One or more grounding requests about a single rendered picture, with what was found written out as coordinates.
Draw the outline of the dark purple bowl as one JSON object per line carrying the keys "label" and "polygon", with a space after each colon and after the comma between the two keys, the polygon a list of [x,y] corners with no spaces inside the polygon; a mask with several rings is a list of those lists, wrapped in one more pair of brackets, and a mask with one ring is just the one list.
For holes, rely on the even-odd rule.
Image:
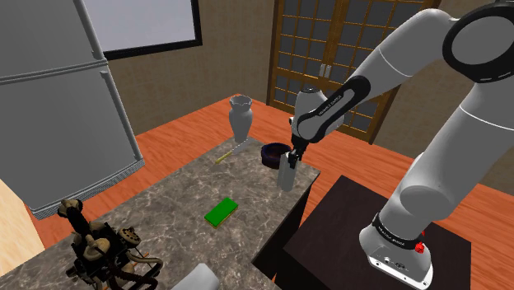
{"label": "dark purple bowl", "polygon": [[261,162],[268,168],[278,170],[281,156],[291,150],[291,147],[284,143],[265,144],[261,148]]}

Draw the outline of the grey vase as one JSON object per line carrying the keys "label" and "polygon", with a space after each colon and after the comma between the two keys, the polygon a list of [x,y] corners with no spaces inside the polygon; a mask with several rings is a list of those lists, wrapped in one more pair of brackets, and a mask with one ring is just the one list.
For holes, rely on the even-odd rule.
{"label": "grey vase", "polygon": [[248,96],[237,95],[233,96],[229,103],[231,105],[229,121],[234,133],[234,140],[236,143],[243,143],[247,139],[253,122],[252,99]]}

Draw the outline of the green and yellow sponge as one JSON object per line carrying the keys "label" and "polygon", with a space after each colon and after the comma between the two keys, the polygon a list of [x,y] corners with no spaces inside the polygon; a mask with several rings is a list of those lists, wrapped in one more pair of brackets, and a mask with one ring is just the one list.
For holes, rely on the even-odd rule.
{"label": "green and yellow sponge", "polygon": [[230,198],[218,203],[205,216],[204,220],[213,228],[219,228],[238,209],[238,204]]}

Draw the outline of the wooden lattice door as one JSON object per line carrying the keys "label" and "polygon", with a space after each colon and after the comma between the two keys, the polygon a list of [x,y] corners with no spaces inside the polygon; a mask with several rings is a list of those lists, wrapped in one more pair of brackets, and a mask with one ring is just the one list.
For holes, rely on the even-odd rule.
{"label": "wooden lattice door", "polygon": [[326,96],[411,16],[441,0],[275,0],[266,103],[292,113],[297,93]]}

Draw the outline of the dark robot stand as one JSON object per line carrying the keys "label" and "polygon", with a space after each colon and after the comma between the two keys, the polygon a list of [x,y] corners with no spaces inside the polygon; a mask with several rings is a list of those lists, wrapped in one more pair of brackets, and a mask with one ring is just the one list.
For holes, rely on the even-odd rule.
{"label": "dark robot stand", "polygon": [[[283,247],[275,283],[282,290],[414,290],[370,266],[359,232],[387,199],[339,177]],[[471,290],[469,241],[435,223],[426,228],[434,275],[428,290]]]}

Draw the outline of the marble kitchen island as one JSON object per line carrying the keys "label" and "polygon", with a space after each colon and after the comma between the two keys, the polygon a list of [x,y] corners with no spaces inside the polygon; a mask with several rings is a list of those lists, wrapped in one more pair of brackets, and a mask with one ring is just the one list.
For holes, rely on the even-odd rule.
{"label": "marble kitchen island", "polygon": [[[164,263],[156,290],[171,290],[197,264],[219,278],[220,290],[279,290],[252,261],[320,174],[299,164],[289,192],[261,162],[262,144],[215,161],[234,146],[228,139],[100,217],[114,228],[134,227],[142,253]],[[238,209],[217,229],[204,216],[225,198]]]}

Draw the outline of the grey rounded object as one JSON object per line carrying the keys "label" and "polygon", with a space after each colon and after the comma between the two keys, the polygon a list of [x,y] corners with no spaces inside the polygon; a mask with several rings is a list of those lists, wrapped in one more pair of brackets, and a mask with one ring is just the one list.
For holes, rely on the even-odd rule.
{"label": "grey rounded object", "polygon": [[204,263],[199,263],[171,290],[219,290],[220,281]]}

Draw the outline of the black framed window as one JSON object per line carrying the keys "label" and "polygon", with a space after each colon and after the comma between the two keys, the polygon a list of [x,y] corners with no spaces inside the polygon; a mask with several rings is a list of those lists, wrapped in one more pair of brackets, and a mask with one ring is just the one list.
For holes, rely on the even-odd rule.
{"label": "black framed window", "polygon": [[199,0],[83,0],[108,60],[203,44]]}

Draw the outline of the black and tan machine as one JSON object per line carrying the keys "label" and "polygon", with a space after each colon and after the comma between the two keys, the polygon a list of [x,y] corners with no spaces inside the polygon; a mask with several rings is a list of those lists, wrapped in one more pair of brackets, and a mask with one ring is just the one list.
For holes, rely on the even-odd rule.
{"label": "black and tan machine", "polygon": [[108,223],[89,222],[78,199],[64,199],[58,215],[72,225],[72,249],[76,255],[66,275],[81,279],[95,290],[156,290],[163,261],[138,252],[141,238],[132,227],[118,230]]}

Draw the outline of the grey refrigerator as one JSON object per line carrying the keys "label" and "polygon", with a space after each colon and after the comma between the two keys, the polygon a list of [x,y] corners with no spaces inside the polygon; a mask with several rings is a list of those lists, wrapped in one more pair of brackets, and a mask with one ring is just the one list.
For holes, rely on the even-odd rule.
{"label": "grey refrigerator", "polygon": [[0,180],[44,219],[143,164],[83,0],[0,0]]}

